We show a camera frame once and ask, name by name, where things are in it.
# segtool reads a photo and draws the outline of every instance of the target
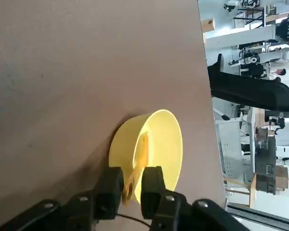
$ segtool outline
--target tabletop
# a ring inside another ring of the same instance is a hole
[[[0,224],[92,188],[118,126],[158,109],[182,129],[176,190],[223,206],[196,0],[0,0]]]

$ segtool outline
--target screw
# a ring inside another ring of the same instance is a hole
[[[51,208],[51,207],[53,207],[53,204],[52,203],[47,203],[47,204],[44,205],[44,207],[45,208]]]
[[[86,196],[82,196],[82,197],[79,198],[79,200],[80,200],[80,201],[87,201],[88,198],[87,198]]]
[[[205,201],[198,201],[198,205],[199,205],[200,207],[204,207],[204,208],[209,207],[208,204],[207,204],[207,202],[205,202]]]
[[[174,201],[174,197],[173,196],[166,196],[166,200],[167,201]]]

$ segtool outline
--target yellow measuring cup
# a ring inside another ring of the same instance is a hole
[[[140,203],[141,179],[146,166],[161,166],[166,188],[174,190],[183,156],[179,123],[167,110],[126,121],[116,132],[109,152],[109,166],[121,167],[124,176],[122,202]]]

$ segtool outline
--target yellow bowl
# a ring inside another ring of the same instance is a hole
[[[148,166],[161,166],[168,190],[174,190],[178,182],[183,156],[183,142],[179,123],[167,110],[140,115],[126,121],[116,132],[109,152],[109,166],[121,167],[127,182],[142,154],[137,147],[142,134],[148,134]],[[132,199],[140,203],[141,172],[134,183]]]

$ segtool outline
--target workbench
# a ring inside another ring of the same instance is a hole
[[[224,206],[197,1],[0,0],[0,224],[92,188],[116,129],[158,109],[182,130],[176,190]]]

